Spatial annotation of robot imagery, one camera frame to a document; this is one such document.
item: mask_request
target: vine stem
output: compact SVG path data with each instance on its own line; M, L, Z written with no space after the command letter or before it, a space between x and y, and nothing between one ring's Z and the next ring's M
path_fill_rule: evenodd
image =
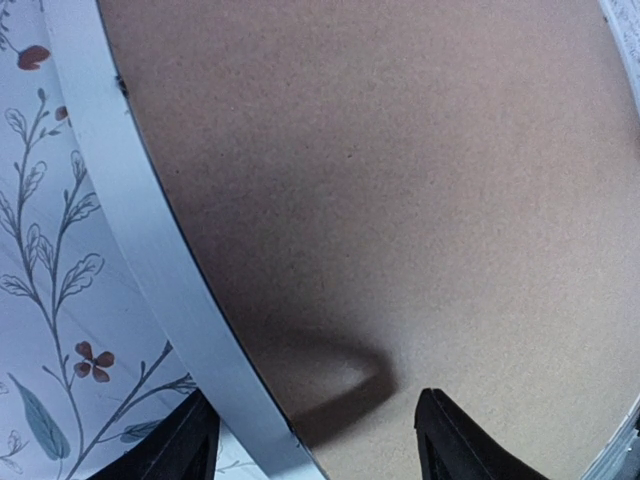
M2 10L0 11L0 25L3 25L2 17L4 16L4 12L6 12L6 10L7 10L7 4L8 3L9 3L9 0L4 0L4 4L2 5ZM9 40L9 37L7 37L6 34L0 33L0 36L4 39L4 41L7 43L7 45L9 46L9 48L11 50L13 50L17 54L20 54L20 50L18 50L16 47L13 46L13 44Z
M53 127L51 130L49 130L47 132L47 135L51 132L53 132L54 130L58 130L60 127L64 126L64 124L67 123L67 120L62 120L60 123L58 123L55 127ZM47 135L44 135L42 137L38 137L36 138L33 143L31 144L31 148L33 148L38 142L42 141L43 139L47 138Z
M122 412L120 412L120 415L118 416L118 418L116 418L116 422L118 420L120 420L122 417L124 417L129 410L131 410L138 403L142 402L145 398L150 397L151 395L153 395L155 393L161 392L162 390L170 390L170 389L173 388L174 385L179 384L180 382L186 380L189 377L190 377L190 375L187 373L184 377L179 378L178 380L175 380L175 381L170 382L170 383L165 383L164 385L160 385L159 387L152 388L148 392L143 393L138 398L136 398L131 403L129 403L129 405L127 405L127 407L124 410L122 410Z
M96 443L105 443L105 442L108 442L109 440L113 440L114 438L118 438L118 437L122 436L122 434L123 434L123 433L124 433L124 432L120 432L120 433L117 433L117 434L115 434L115 435L111 435L110 437L103 438L102 440L98 440Z
M60 459L60 467L58 467L58 476L56 480L60 480L60 475L62 475L62 459Z
M78 424L78 433L79 433L79 442L80 442L78 457L80 457L84 451L84 427L82 425L82 418L80 417L80 410L78 409L78 404L76 403L76 399L73 396L73 393L71 393L71 385L69 383L69 377L67 376L65 360L62 355L62 347L60 345L60 337L58 335L58 326L56 321L58 310L52 309L51 314L49 314L47 312L47 309L44 307L42 299L40 298L40 294L38 293L35 282L33 280L33 270L31 268L31 265L29 264L29 260L27 259L27 254L24 249L24 242L22 241L22 214L24 212L24 204L26 201L25 191L24 191L24 175L27 170L27 161L29 159L29 154L31 153L33 145L35 144L33 141L33 137L35 135L36 129L38 128L38 125L40 124L40 121L44 118L43 112L44 112L45 105L46 105L46 97L43 96L41 97L40 108L38 109L36 118L33 121L31 130L29 131L28 135L26 135L26 132L25 132L25 135L23 136L25 148L24 148L24 154L22 156L22 165L20 166L20 170L18 171L20 185L18 187L18 205L17 205L15 238L16 238L16 242L18 243L18 249L20 250L22 263L23 263L25 272L27 274L29 286L31 288L31 299L38 305L38 307L42 311L42 314L45 318L47 326L49 327L49 331L51 332L51 336L53 337L53 341L56 349L56 355L58 357L58 364L60 366L60 373L62 374L62 382L61 382L63 384L62 387L66 392L67 397L69 398L69 403L71 404L73 415L76 419L76 423Z
M62 297L58 298L57 294L58 265L60 263L60 251L62 250L62 237L64 236L64 232L66 232L67 228L69 227L69 210L71 210L71 205L73 205L83 179L84 177L76 179L76 184L73 187L71 195L69 195L69 197L65 199L64 213L62 214L62 220L60 221L60 228L58 229L58 237L56 239L56 247L53 254L53 263L51 265L51 321L53 323L53 328L56 331L58 330L58 310L60 309L60 305L62 304Z
M42 367L42 369L43 369L46 373L48 373L49 375L51 375L53 378L55 378L55 379L58 381L58 383L59 383L60 385L62 385L62 388L64 388L64 383L62 383L62 380L60 380L60 377L58 377L55 373L53 373L51 370L49 370L46 366L43 366L43 367Z
M18 448L16 448L15 450L9 452L6 455L0 455L0 460L3 460L5 458L11 458L13 457L16 453L22 451L22 449L24 449L24 447L26 447L27 445L29 445L29 441L27 440L26 442L24 442L23 444L21 444Z
M113 423L116 421L116 419L119 418L122 415L122 412L127 408L129 403L131 402L131 400L133 400L133 397L136 396L136 394L138 393L140 388L146 383L146 381L149 379L149 377L151 375L153 375L153 372L156 371L156 369L160 366L160 364L167 357L167 355L169 355L169 353L171 353L171 350L173 350L173 347L171 346L171 343L169 343L169 341L167 341L167 343L164 346L164 349L162 350L162 353L157 358L157 360L155 362L153 362L153 365L151 365L151 367L149 367L149 370L147 370L146 373L143 373L142 375L140 375L140 379L138 380L138 383L136 383L136 385L133 387L133 389L131 390L129 395L127 395L127 398L125 398L122 401L122 403L116 409L116 411L113 412L113 415L111 415L109 420L106 421L106 423L98 431L96 436L93 437L93 440L91 440L89 445L87 445L87 448L84 450L84 452L82 452L80 454L80 456L78 457L78 460L76 461L76 463L73 465L73 467L71 467L71 470L69 470L69 473L65 477L65 480L70 480L71 479L71 477L76 472L76 470L78 469L80 464L87 457L89 452L91 452L91 450L93 450L93 447L95 447L100 442L100 439L102 438L102 436L106 433L106 431L109 429L109 427L111 427L111 425L113 425Z
M255 467L256 464L253 462L245 462L245 463L240 463L240 460L236 460L235 462L233 462L231 465L227 465L226 467L219 467L216 468L216 471L220 472L220 473L226 473L225 470L231 470L233 468L241 468L241 467Z

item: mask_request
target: wallpaper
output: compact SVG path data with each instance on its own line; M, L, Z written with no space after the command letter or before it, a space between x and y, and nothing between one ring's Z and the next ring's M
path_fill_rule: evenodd
M101 212L45 8L46 0L0 0L3 480L86 478L196 388ZM216 478L266 478L224 424L220 439Z
M638 0L600 0L611 32L618 44L631 89L640 109L640 11Z

